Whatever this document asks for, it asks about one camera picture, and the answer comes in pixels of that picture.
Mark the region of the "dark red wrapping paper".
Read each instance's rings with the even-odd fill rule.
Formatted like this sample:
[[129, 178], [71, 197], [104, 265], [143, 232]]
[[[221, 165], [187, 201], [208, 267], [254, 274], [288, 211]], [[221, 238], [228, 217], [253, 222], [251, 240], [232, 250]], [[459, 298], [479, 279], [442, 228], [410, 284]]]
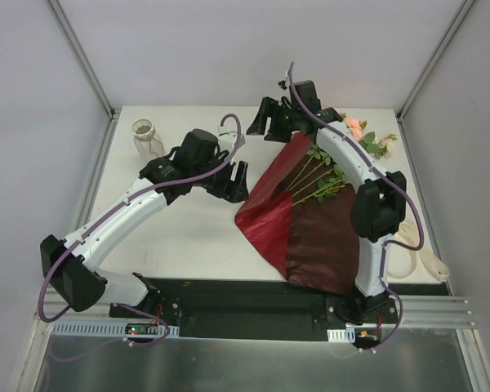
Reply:
[[313, 146], [293, 136], [253, 187], [234, 222], [248, 242], [290, 284], [348, 295], [359, 268], [359, 238], [350, 224], [354, 188], [334, 199], [292, 206], [285, 188]]

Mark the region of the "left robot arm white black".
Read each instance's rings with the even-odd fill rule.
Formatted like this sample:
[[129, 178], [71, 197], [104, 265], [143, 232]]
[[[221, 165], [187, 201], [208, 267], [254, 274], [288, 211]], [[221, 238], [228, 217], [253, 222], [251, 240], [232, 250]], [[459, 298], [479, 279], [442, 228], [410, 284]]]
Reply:
[[244, 142], [240, 131], [218, 136], [201, 129], [188, 132], [169, 154], [149, 161], [107, 212], [63, 239], [43, 239], [46, 283], [76, 312], [97, 303], [123, 303], [137, 317], [149, 317], [156, 308], [157, 288], [141, 274], [103, 270], [102, 262], [140, 224], [194, 187], [229, 203], [247, 200], [247, 163], [233, 161]]

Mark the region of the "cream printed ribbon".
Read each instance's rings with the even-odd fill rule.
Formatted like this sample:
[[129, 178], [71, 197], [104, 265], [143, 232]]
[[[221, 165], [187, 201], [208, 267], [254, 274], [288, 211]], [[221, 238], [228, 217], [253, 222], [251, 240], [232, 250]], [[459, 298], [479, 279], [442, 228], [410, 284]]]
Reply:
[[[408, 246], [416, 246], [419, 242], [416, 224], [409, 220], [402, 222], [394, 239]], [[425, 270], [440, 283], [446, 283], [450, 276], [449, 268], [428, 247], [413, 251], [395, 244], [390, 246], [387, 267], [389, 278], [403, 280], [413, 276], [418, 270]]]

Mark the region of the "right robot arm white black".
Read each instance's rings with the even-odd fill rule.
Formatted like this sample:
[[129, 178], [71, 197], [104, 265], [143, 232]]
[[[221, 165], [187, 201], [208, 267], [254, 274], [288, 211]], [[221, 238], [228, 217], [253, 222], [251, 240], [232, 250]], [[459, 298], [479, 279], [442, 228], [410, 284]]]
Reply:
[[324, 108], [312, 81], [279, 86], [289, 92], [276, 100], [262, 98], [249, 135], [287, 143], [306, 136], [338, 164], [355, 192], [350, 224], [359, 237], [359, 268], [354, 292], [335, 307], [336, 316], [354, 325], [370, 322], [389, 298], [387, 246], [406, 215], [407, 180], [400, 171], [386, 171], [354, 138], [346, 119]]

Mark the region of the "pink flower bouquet green leaves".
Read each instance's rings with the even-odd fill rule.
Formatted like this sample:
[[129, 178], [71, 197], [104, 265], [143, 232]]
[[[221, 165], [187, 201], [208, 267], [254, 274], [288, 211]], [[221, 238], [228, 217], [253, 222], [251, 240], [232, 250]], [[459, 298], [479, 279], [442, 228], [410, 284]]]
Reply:
[[[389, 158], [398, 137], [390, 133], [387, 137], [379, 139], [374, 131], [368, 132], [366, 120], [358, 120], [341, 113], [349, 133], [361, 147], [373, 158]], [[326, 198], [334, 199], [341, 189], [349, 183], [349, 177], [332, 157], [317, 145], [313, 145], [306, 153], [308, 157], [295, 178], [285, 188], [292, 195], [292, 206], [302, 204], [310, 199], [322, 203]]]

